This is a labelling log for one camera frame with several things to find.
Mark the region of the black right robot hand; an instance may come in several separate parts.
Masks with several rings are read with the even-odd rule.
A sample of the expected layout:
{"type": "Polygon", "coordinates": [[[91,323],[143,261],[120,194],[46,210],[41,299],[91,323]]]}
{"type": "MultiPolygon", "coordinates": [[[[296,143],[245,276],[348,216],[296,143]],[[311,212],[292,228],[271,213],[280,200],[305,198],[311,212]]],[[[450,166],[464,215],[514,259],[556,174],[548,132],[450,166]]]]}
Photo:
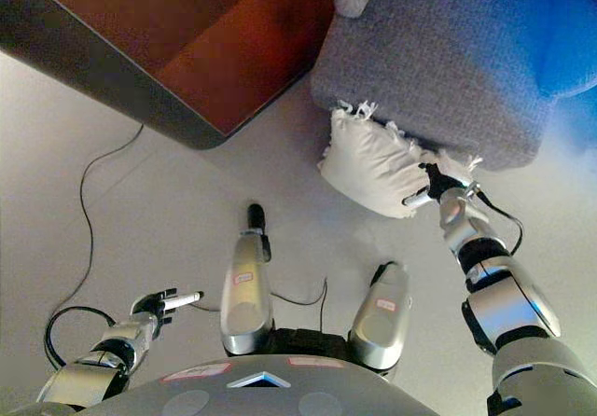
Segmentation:
{"type": "Polygon", "coordinates": [[[419,162],[417,167],[428,179],[428,185],[420,187],[416,192],[404,198],[402,205],[416,209],[432,201],[439,201],[441,195],[451,188],[467,189],[474,179],[471,172],[458,163],[440,164],[438,162],[419,162]]]}

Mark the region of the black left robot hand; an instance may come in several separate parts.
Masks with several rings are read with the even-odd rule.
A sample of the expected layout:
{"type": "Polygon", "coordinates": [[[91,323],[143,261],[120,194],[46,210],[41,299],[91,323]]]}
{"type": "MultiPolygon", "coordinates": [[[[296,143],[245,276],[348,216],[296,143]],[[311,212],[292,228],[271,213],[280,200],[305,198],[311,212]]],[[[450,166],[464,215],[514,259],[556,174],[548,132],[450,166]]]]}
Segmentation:
{"type": "Polygon", "coordinates": [[[157,317],[159,326],[168,325],[178,308],[197,303],[202,298],[202,291],[179,295],[176,288],[168,288],[137,299],[132,304],[131,314],[148,312],[157,317]]]}

